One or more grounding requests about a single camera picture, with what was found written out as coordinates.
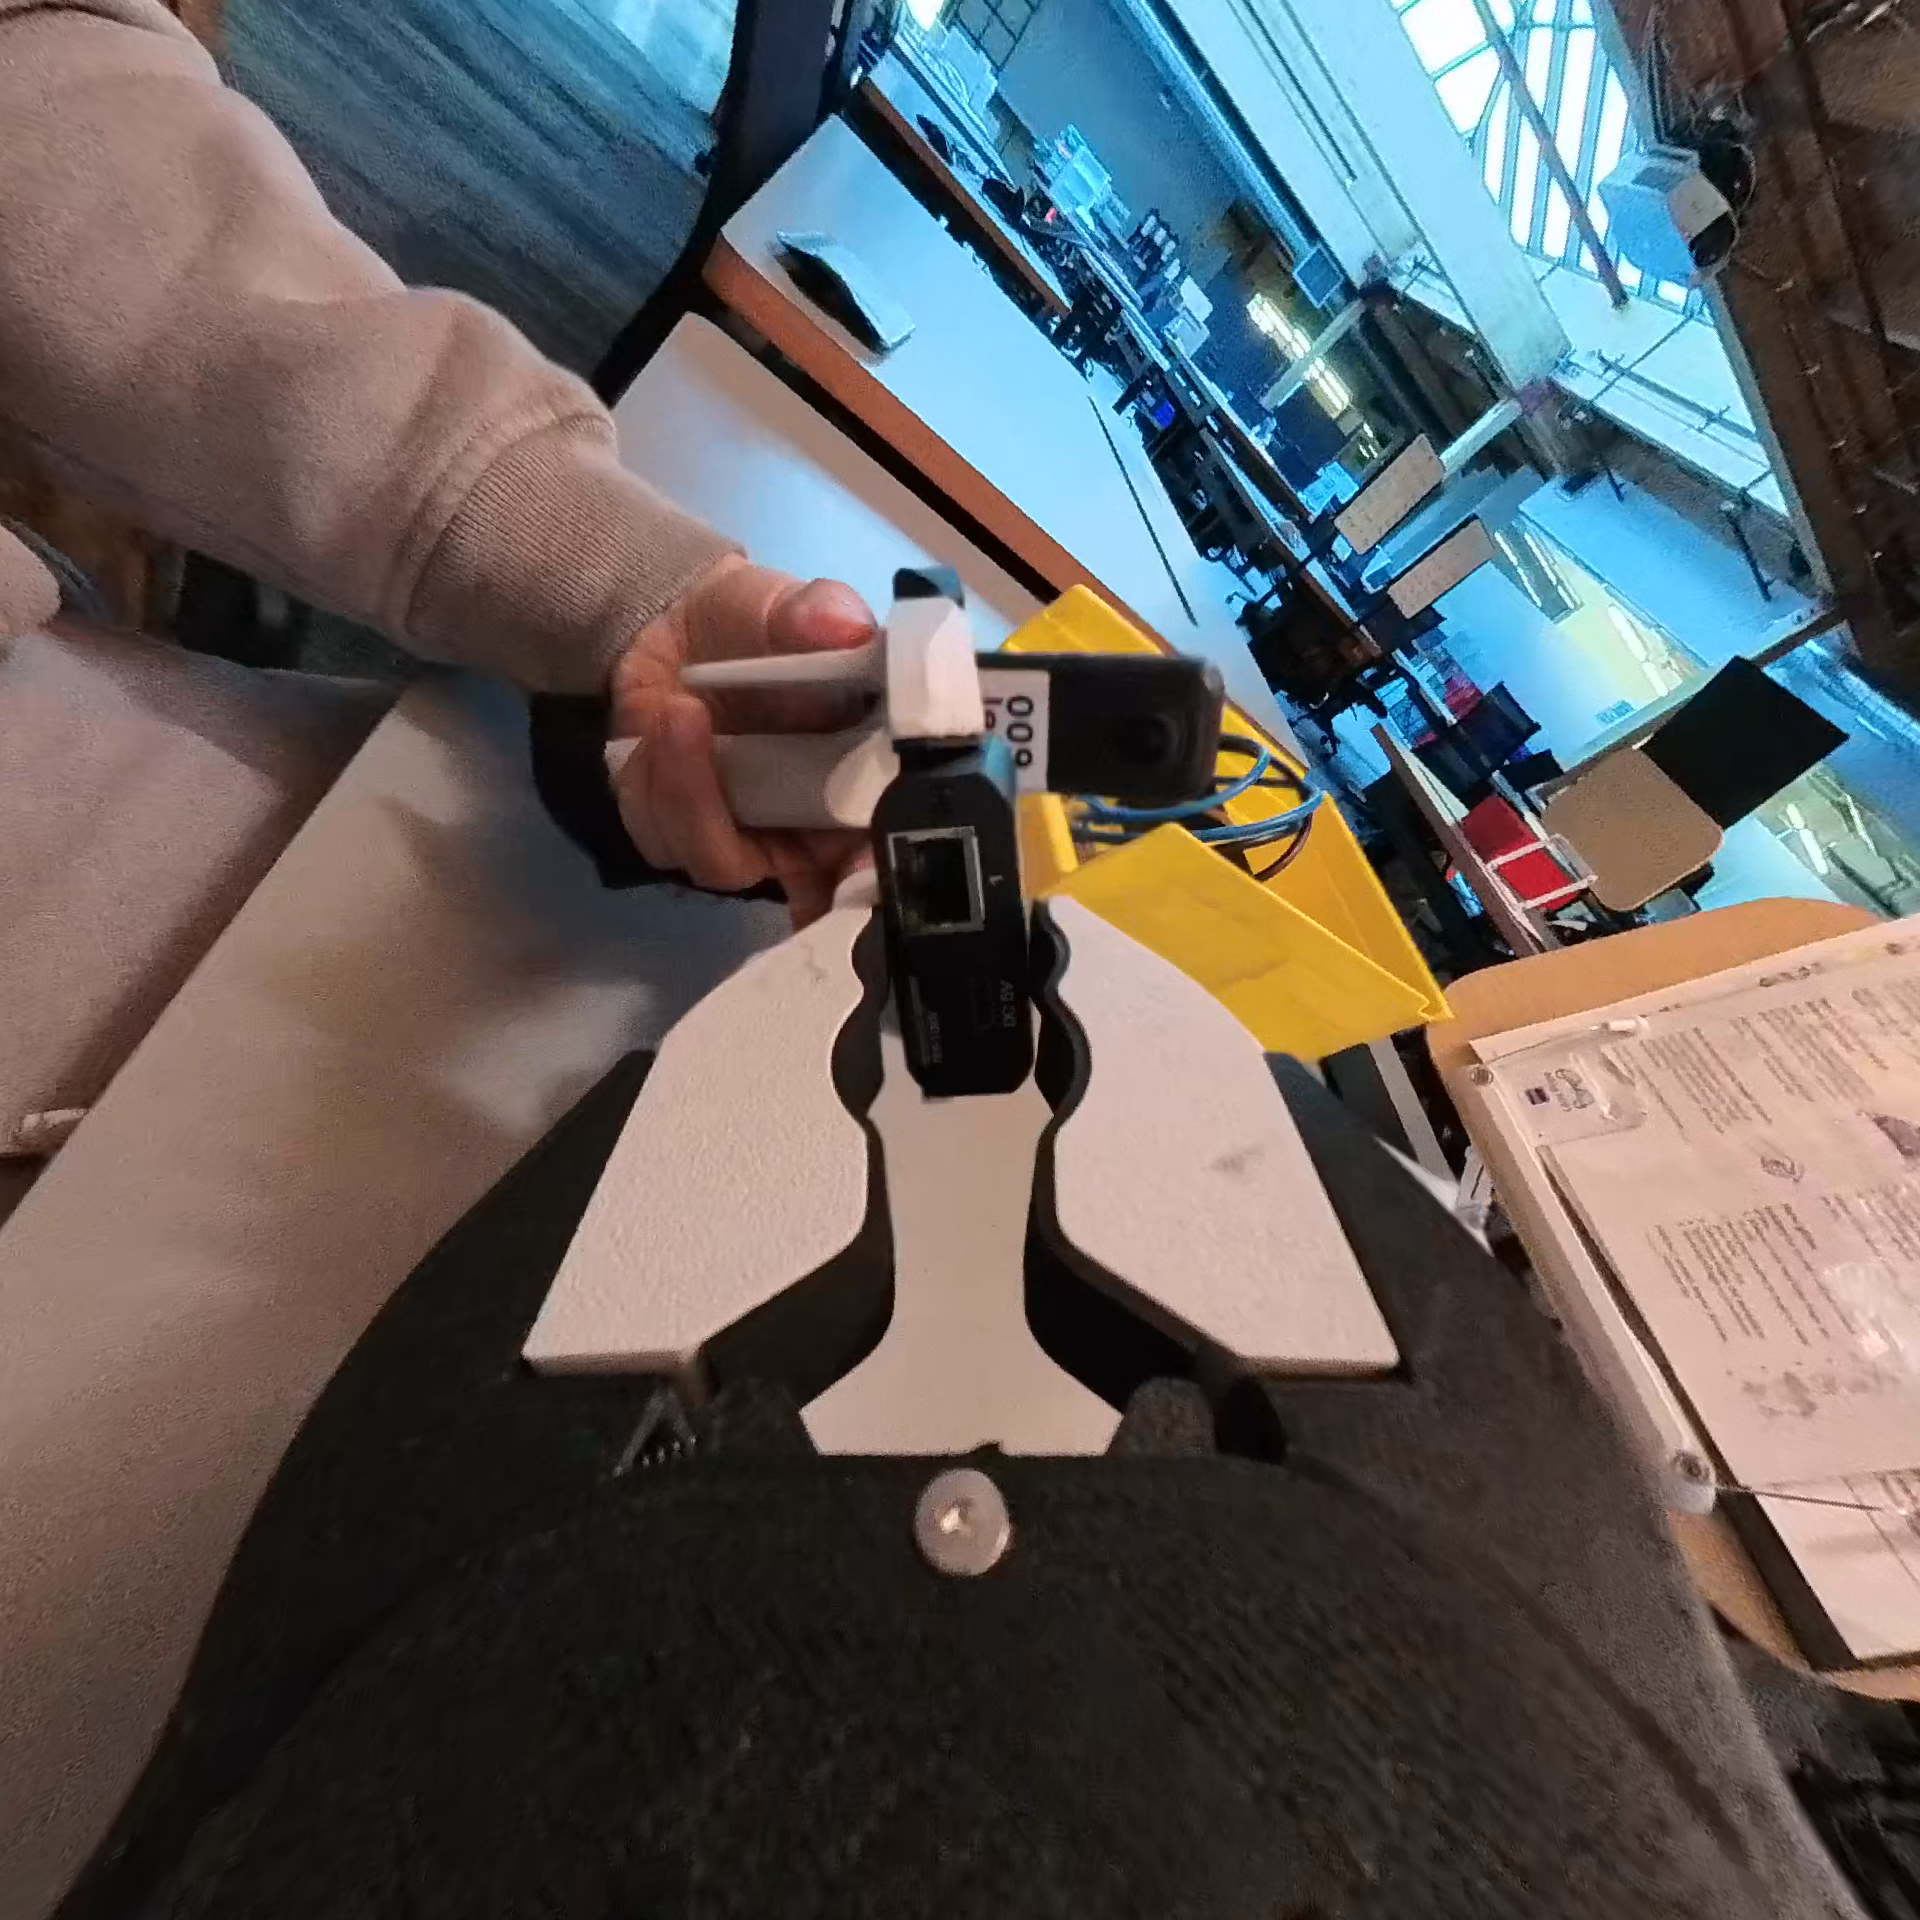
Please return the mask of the black network adapter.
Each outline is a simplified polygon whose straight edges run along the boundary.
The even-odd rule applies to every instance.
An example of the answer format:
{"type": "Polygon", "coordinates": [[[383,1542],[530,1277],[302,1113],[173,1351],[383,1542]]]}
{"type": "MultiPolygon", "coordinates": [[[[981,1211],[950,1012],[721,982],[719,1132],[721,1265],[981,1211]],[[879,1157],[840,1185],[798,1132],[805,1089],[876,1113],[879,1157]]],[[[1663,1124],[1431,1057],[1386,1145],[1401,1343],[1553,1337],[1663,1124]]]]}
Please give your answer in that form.
{"type": "Polygon", "coordinates": [[[1009,758],[997,743],[902,758],[870,841],[910,1073],[925,1097],[1017,1092],[1036,1028],[1009,758]]]}

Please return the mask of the cluttered background workbench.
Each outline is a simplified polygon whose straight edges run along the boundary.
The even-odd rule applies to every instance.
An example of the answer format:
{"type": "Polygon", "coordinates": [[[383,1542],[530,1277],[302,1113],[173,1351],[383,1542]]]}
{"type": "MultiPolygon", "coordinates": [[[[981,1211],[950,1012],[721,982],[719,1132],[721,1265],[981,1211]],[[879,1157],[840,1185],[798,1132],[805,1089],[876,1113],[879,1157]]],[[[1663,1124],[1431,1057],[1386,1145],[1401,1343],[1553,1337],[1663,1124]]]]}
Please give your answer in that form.
{"type": "Polygon", "coordinates": [[[1276,639],[1357,589],[1328,495],[1369,420],[1306,353],[1313,252],[1161,4],[890,4],[855,116],[1066,365],[1113,384],[1188,539],[1276,639]]]}

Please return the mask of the person's light hoodie torso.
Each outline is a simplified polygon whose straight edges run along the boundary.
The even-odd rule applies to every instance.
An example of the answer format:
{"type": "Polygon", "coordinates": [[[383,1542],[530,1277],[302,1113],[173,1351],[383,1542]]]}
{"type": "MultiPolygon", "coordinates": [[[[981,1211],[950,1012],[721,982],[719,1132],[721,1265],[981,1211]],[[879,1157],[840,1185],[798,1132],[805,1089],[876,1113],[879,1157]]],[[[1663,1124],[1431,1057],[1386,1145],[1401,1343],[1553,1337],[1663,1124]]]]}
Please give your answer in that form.
{"type": "Polygon", "coordinates": [[[71,1137],[392,704],[68,607],[4,524],[4,1211],[71,1137]]]}

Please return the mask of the yellow storage bin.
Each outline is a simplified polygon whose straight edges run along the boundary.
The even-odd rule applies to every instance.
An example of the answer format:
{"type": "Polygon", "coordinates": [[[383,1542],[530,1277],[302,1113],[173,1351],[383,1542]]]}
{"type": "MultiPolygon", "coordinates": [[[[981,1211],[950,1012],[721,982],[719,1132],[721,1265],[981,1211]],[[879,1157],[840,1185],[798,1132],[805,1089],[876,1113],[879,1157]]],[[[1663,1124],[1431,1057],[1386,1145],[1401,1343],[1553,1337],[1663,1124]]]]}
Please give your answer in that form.
{"type": "Polygon", "coordinates": [[[1225,704],[1212,798],[1020,798],[1023,884],[1113,924],[1269,1051],[1320,1063],[1452,1020],[1329,792],[1225,704]]]}

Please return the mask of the black chair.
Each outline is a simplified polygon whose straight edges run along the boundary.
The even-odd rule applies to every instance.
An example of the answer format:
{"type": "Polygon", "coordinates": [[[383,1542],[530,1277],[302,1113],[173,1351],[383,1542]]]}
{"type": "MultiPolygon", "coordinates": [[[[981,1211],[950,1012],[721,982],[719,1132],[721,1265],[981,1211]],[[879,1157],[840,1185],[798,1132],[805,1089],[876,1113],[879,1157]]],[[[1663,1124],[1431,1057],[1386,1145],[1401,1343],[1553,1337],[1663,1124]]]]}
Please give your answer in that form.
{"type": "Polygon", "coordinates": [[[704,299],[704,268],[727,222],[849,96],[861,44],[895,22],[881,3],[738,3],[704,198],[686,245],[589,374],[613,405],[671,326],[704,299]]]}

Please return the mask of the small black device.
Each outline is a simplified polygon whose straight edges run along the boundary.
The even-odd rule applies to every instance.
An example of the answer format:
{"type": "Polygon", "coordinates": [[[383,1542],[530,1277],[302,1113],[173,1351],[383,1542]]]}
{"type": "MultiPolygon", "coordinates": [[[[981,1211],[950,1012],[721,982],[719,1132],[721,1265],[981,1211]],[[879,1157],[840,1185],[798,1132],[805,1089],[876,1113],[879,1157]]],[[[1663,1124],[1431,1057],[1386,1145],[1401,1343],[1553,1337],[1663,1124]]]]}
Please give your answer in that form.
{"type": "Polygon", "coordinates": [[[888,353],[914,335],[906,309],[857,252],[828,231],[776,231],[775,254],[798,292],[861,349],[888,353]]]}

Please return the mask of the black panel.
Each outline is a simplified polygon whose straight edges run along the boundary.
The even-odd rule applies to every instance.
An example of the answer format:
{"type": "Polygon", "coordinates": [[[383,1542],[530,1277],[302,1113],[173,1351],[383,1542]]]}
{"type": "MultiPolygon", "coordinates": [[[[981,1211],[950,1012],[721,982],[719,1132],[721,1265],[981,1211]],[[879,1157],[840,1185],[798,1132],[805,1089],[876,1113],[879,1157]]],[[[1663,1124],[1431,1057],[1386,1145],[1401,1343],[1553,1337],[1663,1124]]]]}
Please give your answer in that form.
{"type": "Polygon", "coordinates": [[[1817,767],[1849,733],[1734,657],[1673,709],[1638,745],[1717,828],[1738,825],[1817,767]]]}

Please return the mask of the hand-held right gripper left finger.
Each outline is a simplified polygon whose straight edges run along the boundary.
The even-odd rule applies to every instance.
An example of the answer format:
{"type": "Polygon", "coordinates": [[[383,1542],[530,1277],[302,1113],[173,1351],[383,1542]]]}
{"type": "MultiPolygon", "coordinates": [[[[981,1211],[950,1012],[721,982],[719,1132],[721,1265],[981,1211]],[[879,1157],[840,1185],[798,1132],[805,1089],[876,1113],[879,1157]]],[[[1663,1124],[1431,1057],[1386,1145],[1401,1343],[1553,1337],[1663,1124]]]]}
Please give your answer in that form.
{"type": "Polygon", "coordinates": [[[524,1339],[534,1371],[806,1406],[873,1355],[895,1304],[885,985],[876,904],[840,903],[677,1022],[524,1339]]]}

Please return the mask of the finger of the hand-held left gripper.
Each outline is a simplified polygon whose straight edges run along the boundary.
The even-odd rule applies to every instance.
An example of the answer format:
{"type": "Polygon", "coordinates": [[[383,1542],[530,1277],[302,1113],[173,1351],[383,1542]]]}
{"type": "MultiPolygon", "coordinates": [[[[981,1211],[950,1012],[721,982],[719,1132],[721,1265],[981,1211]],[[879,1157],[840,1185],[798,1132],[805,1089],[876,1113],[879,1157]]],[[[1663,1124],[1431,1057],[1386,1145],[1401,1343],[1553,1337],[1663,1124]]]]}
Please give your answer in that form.
{"type": "Polygon", "coordinates": [[[898,748],[968,748],[986,731],[966,593],[945,566],[901,566],[894,575],[881,709],[898,748]]]}

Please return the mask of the white table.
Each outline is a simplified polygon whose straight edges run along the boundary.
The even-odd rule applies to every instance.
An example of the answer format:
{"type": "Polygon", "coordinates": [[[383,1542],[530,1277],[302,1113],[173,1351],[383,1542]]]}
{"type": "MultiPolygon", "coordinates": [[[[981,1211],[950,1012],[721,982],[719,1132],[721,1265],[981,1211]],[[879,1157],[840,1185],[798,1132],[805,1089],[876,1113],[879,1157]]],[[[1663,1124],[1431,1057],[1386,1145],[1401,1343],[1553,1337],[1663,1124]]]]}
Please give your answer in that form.
{"type": "Polygon", "coordinates": [[[1085,584],[1175,651],[1212,657],[1232,701],[1301,748],[1230,613],[1225,568],[1194,550],[1138,431],[840,116],[727,220],[704,279],[1047,587],[1085,584]],[[849,246],[912,318],[904,343],[877,353],[829,318],[782,264],[782,232],[849,246]]]}

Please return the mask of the person's left forearm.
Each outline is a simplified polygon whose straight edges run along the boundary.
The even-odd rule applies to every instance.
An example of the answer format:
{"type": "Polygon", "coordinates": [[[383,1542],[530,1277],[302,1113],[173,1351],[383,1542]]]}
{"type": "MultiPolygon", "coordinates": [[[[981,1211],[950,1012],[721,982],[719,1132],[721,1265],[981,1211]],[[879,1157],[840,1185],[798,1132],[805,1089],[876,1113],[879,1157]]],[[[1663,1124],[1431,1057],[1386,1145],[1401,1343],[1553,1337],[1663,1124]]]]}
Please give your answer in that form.
{"type": "Polygon", "coordinates": [[[735,545],[514,324],[416,289],[158,4],[4,4],[4,463],[410,655],[596,693],[735,545]]]}

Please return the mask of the white clipboard with papers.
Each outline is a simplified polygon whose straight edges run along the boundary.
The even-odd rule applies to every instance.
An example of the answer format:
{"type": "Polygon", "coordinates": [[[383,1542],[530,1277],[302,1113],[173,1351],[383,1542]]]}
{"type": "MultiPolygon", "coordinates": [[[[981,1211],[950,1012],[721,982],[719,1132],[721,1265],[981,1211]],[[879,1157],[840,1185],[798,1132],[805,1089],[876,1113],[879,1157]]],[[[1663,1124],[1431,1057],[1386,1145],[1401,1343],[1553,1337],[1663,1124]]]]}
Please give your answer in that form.
{"type": "Polygon", "coordinates": [[[1479,1044],[1684,1447],[1709,1606],[1914,1701],[1914,919],[1479,1044]]]}

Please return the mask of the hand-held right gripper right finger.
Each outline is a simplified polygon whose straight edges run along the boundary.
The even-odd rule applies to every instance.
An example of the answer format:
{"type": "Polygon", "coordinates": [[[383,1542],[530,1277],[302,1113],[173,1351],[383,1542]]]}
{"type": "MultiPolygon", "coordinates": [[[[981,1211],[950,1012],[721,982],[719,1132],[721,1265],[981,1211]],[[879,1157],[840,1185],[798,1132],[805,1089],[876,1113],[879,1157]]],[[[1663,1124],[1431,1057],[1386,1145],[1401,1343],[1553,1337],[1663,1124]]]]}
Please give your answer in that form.
{"type": "Polygon", "coordinates": [[[1226,1376],[1386,1376],[1401,1351],[1257,1038],[1070,899],[1033,915],[1039,1247],[1226,1376]]]}

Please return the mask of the person's left hand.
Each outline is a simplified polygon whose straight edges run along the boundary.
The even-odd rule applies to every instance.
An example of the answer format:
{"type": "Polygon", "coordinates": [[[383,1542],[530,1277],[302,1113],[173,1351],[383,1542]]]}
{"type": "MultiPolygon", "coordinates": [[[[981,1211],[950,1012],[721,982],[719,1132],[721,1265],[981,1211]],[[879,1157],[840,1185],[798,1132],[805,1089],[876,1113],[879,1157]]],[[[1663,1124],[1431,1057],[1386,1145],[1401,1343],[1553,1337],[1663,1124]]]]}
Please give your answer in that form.
{"type": "Polygon", "coordinates": [[[653,871],[721,895],[776,884],[798,928],[831,909],[838,884],[873,863],[868,837],[742,828],[713,739],[834,733],[860,719],[861,699],[847,687],[698,691],[686,671],[734,657],[855,651],[876,630],[876,615],[844,583],[721,560],[636,637],[608,681],[608,728],[633,743],[615,803],[653,871]]]}

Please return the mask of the red crate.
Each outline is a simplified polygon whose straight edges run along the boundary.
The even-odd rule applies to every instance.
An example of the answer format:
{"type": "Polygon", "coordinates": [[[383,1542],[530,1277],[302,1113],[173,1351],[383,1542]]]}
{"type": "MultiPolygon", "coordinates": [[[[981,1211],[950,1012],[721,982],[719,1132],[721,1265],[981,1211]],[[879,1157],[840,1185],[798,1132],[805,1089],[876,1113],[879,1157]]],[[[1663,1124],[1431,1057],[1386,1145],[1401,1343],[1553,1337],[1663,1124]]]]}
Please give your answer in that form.
{"type": "Polygon", "coordinates": [[[1553,915],[1592,886],[1592,876],[1561,838],[1500,796],[1476,803],[1458,830],[1518,908],[1553,915]]]}

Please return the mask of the pale sign board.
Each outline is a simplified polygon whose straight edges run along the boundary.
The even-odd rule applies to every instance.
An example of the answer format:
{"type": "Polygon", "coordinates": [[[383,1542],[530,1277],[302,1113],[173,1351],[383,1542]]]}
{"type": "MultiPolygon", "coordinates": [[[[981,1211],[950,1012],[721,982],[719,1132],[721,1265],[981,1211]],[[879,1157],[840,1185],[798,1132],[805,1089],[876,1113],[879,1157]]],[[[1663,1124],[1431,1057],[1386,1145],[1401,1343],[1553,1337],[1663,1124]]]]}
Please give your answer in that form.
{"type": "Polygon", "coordinates": [[[1418,617],[1474,571],[1490,565],[1495,556],[1496,544],[1482,519],[1464,519],[1382,589],[1385,603],[1401,620],[1418,617]]]}
{"type": "Polygon", "coordinates": [[[1414,437],[1336,510],[1334,539],[1356,558],[1369,556],[1440,492],[1447,478],[1442,453],[1426,433],[1414,437]]]}

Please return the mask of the beige rounded panel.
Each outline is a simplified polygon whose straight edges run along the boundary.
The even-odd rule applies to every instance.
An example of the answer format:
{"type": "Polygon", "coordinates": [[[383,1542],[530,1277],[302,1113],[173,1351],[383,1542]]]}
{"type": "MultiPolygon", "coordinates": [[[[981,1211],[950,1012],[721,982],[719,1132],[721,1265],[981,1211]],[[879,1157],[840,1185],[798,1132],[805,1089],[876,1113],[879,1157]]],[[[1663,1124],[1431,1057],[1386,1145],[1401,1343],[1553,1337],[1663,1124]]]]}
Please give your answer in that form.
{"type": "Polygon", "coordinates": [[[1564,844],[1608,915],[1638,911],[1709,868],[1724,828],[1638,748],[1608,752],[1542,805],[1542,828],[1564,844]]]}

